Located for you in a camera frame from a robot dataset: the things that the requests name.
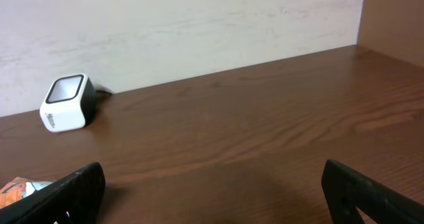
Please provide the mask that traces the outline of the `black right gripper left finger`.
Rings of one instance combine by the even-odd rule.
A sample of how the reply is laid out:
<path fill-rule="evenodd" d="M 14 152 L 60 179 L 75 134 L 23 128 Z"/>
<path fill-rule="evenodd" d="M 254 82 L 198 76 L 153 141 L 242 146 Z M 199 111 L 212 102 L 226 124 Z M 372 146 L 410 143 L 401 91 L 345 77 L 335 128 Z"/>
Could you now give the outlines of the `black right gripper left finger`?
<path fill-rule="evenodd" d="M 104 193 L 103 169 L 93 162 L 4 207 L 1 222 L 96 223 Z"/>

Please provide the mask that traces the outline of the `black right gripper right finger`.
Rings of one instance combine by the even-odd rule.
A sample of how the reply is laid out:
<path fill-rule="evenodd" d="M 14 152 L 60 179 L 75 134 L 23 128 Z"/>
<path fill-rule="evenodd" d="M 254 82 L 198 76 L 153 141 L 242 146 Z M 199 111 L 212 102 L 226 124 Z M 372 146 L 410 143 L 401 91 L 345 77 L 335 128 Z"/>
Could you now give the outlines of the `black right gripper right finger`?
<path fill-rule="evenodd" d="M 333 223 L 363 223 L 360 211 L 376 223 L 423 222 L 423 205 L 336 160 L 325 163 L 321 186 Z"/>

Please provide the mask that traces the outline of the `yellow snack bag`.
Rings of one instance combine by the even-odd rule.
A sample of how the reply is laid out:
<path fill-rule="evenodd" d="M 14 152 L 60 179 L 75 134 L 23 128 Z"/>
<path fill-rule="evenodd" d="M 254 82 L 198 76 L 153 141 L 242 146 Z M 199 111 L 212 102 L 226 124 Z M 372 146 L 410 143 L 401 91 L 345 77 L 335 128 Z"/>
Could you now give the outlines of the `yellow snack bag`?
<path fill-rule="evenodd" d="M 34 181 L 16 177 L 1 188 L 0 208 L 3 209 L 52 184 L 50 181 Z"/>

